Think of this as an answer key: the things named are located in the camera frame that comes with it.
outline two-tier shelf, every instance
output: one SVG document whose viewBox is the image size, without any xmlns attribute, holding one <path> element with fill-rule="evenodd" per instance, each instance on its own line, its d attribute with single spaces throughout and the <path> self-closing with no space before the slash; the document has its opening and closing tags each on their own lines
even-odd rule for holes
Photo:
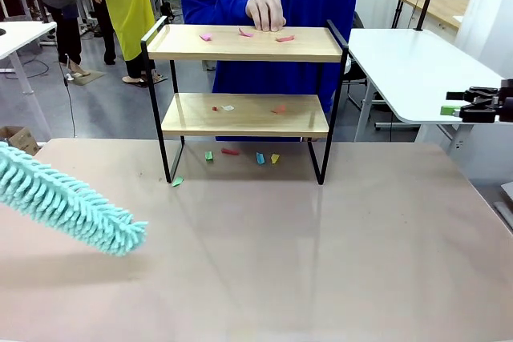
<svg viewBox="0 0 513 342">
<path fill-rule="evenodd" d="M 338 102 L 344 78 L 349 47 L 331 21 L 327 27 L 286 27 L 279 33 L 251 30 L 251 38 L 239 35 L 237 26 L 196 26 L 168 24 L 162 17 L 144 35 L 141 42 L 147 74 L 151 73 L 150 59 L 169 60 L 175 95 L 164 120 L 160 121 L 155 85 L 148 77 L 153 115 L 159 137 L 160 152 L 168 183 L 172 181 L 185 144 L 185 136 L 262 136 L 307 138 L 313 169 L 319 184 L 325 180 Z M 210 34 L 205 42 L 201 35 Z M 277 37 L 294 35 L 290 42 L 277 42 Z M 241 95 L 200 94 L 178 91 L 175 60 L 236 60 L 263 62 L 315 62 L 320 70 L 316 94 L 321 85 L 322 63 L 340 63 L 340 75 L 333 100 L 333 110 L 326 120 L 317 95 Z M 213 111 L 212 107 L 233 106 L 233 111 Z M 283 113 L 272 110 L 285 106 Z M 180 148 L 171 170 L 164 146 L 164 135 L 179 135 Z M 321 168 L 312 139 L 325 139 Z"/>
</svg>

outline red paper scrap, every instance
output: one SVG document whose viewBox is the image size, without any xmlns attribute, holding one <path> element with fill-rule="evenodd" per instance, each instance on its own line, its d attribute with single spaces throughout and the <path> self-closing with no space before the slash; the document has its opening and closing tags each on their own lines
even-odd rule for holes
<svg viewBox="0 0 513 342">
<path fill-rule="evenodd" d="M 285 36 L 284 38 L 276 38 L 277 42 L 290 42 L 291 40 L 294 40 L 296 37 L 294 35 Z"/>
<path fill-rule="evenodd" d="M 280 105 L 273 110 L 275 114 L 283 114 L 285 112 L 285 105 Z"/>
<path fill-rule="evenodd" d="M 239 155 L 239 151 L 229 150 L 228 148 L 221 149 L 221 152 L 227 155 Z"/>
<path fill-rule="evenodd" d="M 247 37 L 247 38 L 251 38 L 254 34 L 250 34 L 249 32 L 244 32 L 244 31 L 239 27 L 239 35 L 245 36 L 245 37 Z"/>
</svg>

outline top shelf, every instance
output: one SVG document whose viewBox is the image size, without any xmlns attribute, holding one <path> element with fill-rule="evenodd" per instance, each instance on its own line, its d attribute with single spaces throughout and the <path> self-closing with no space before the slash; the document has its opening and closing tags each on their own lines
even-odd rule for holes
<svg viewBox="0 0 513 342">
<path fill-rule="evenodd" d="M 263 62 L 340 62 L 342 49 L 327 28 L 286 27 L 263 32 L 242 26 L 251 38 L 239 35 L 238 26 L 164 26 L 148 45 L 150 59 L 240 60 Z M 202 34 L 211 34 L 205 42 Z M 294 35 L 289 42 L 276 38 Z"/>
</svg>

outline blue sleeve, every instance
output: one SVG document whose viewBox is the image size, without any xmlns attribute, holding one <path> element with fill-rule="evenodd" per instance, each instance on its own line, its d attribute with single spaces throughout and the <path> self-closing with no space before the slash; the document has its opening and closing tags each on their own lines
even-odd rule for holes
<svg viewBox="0 0 513 342">
<path fill-rule="evenodd" d="M 187 24 L 251 25 L 248 0 L 181 0 Z"/>
<path fill-rule="evenodd" d="M 326 6 L 328 7 L 325 11 L 326 18 L 331 19 L 344 39 L 348 42 L 351 35 L 351 28 L 353 27 L 356 0 L 329 0 Z M 331 109 L 333 93 L 337 89 L 339 74 L 340 64 L 326 63 L 324 65 L 323 82 L 319 99 L 321 100 L 325 112 Z"/>
</svg>

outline cardboard box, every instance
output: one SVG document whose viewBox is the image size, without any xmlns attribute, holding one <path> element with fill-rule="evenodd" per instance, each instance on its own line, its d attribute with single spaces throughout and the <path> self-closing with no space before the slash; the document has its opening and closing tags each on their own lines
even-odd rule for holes
<svg viewBox="0 0 513 342">
<path fill-rule="evenodd" d="M 30 155 L 36 155 L 39 151 L 38 144 L 26 127 L 4 126 L 0 128 L 0 141 L 7 142 L 10 146 Z"/>
</svg>

